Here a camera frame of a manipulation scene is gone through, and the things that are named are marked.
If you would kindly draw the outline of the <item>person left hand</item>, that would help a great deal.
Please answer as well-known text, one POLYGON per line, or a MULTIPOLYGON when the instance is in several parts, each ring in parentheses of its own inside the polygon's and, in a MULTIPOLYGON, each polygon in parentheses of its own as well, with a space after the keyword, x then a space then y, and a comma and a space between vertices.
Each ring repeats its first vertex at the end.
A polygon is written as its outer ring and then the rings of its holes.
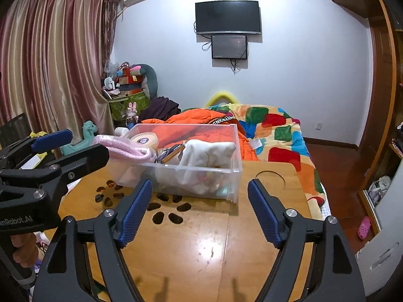
POLYGON ((12 255, 14 261, 23 268, 34 266, 39 254, 34 233, 12 235, 10 238, 13 246, 16 248, 16 251, 12 255))

